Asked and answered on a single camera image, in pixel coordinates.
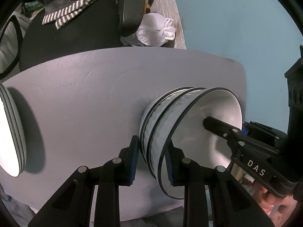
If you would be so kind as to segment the person's right hand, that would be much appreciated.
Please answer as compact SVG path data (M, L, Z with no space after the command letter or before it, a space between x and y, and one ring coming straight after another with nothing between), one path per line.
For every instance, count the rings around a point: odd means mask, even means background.
M254 200L269 216L275 226L283 226L294 212L298 201L290 194L285 198L277 198L263 187L261 184L254 182L253 194Z

